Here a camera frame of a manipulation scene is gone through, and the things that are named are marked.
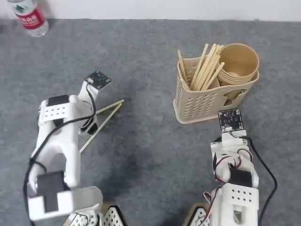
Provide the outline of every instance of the white robotic arm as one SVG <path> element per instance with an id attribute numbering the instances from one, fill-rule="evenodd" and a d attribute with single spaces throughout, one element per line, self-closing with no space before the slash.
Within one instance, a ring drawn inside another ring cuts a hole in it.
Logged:
<path id="1" fill-rule="evenodd" d="M 32 153 L 36 153 L 46 136 L 59 124 L 83 118 L 92 114 L 92 101 L 87 90 L 91 93 L 93 101 L 96 100 L 98 90 L 84 81 L 81 91 L 76 95 L 62 95 L 50 97 L 40 105 L 39 113 L 39 135 L 37 145 Z M 89 121 L 97 122 L 96 116 L 90 120 L 82 120 L 67 124 L 60 128 L 49 138 L 43 151 L 38 155 L 36 161 L 43 164 L 46 168 L 50 165 L 53 158 L 62 153 L 66 158 L 66 168 L 64 181 L 68 187 L 75 187 L 80 182 L 80 153 L 78 148 L 79 133 L 83 132 L 80 128 Z M 36 192 L 36 179 L 39 174 L 45 173 L 44 169 L 34 164 L 29 175 L 31 188 Z"/>
<path id="2" fill-rule="evenodd" d="M 78 96 L 50 97 L 41 103 L 37 145 L 23 186 L 32 225 L 35 220 L 74 212 L 85 217 L 84 226 L 103 225 L 101 190 L 95 186 L 71 188 L 80 182 L 78 136 L 92 135 L 97 130 L 95 99 L 98 91 L 110 81 L 96 71 L 85 79 Z M 65 171 L 46 172 L 58 153 L 66 158 Z M 27 181 L 35 193 L 33 197 L 27 197 Z"/>
<path id="3" fill-rule="evenodd" d="M 197 206 L 187 226 L 258 226 L 277 189 L 277 180 L 255 150 L 251 139 L 246 136 L 240 110 L 219 112 L 219 120 L 222 136 L 211 143 L 211 152 L 215 179 L 223 185 L 214 189 L 211 194 L 203 193 L 210 203 L 208 211 L 205 212 L 204 207 Z M 275 182 L 259 220 L 259 178 L 252 163 L 253 155 L 248 141 Z"/>

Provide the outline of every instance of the beige cup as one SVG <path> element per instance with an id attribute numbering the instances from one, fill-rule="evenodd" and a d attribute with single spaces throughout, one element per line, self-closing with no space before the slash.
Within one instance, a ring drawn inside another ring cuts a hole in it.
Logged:
<path id="1" fill-rule="evenodd" d="M 221 86 L 241 85 L 249 82 L 259 67 L 259 58 L 257 53 L 251 47 L 233 43 L 226 45 L 221 49 L 221 58 L 219 63 L 224 62 L 223 69 L 218 74 L 218 80 Z M 237 90 L 228 93 L 229 99 L 236 98 Z"/>
<path id="2" fill-rule="evenodd" d="M 219 63 L 224 62 L 223 71 L 231 73 L 231 77 L 250 77 L 258 71 L 259 58 L 251 47 L 233 43 L 221 49 Z"/>

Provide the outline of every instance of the utensil holder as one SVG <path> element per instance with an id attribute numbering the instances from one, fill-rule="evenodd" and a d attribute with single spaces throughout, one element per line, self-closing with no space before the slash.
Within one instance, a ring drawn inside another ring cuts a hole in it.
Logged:
<path id="1" fill-rule="evenodd" d="M 205 121 L 217 118 L 217 112 L 237 107 L 247 92 L 259 79 L 259 73 L 243 85 L 220 86 L 217 79 L 213 81 L 208 90 L 191 91 L 189 85 L 200 58 L 183 59 L 187 83 L 182 78 L 182 73 L 177 64 L 178 76 L 174 98 L 174 111 L 177 120 L 182 124 Z M 227 93 L 240 90 L 232 99 L 226 97 Z"/>

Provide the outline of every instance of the water bottle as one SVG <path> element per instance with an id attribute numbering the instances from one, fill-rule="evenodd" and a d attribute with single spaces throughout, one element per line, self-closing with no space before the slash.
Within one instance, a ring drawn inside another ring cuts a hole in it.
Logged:
<path id="1" fill-rule="evenodd" d="M 8 0 L 8 2 L 30 36 L 40 37 L 47 33 L 48 22 L 39 9 L 37 0 Z"/>

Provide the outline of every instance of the circuit board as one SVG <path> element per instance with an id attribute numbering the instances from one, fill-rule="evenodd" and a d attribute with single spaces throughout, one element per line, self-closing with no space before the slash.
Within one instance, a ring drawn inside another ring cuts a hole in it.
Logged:
<path id="1" fill-rule="evenodd" d="M 112 80 L 100 71 L 95 71 L 85 78 L 86 82 L 89 82 L 94 88 L 100 90 L 108 85 Z"/>
<path id="2" fill-rule="evenodd" d="M 244 129 L 239 108 L 218 112 L 222 133 Z"/>

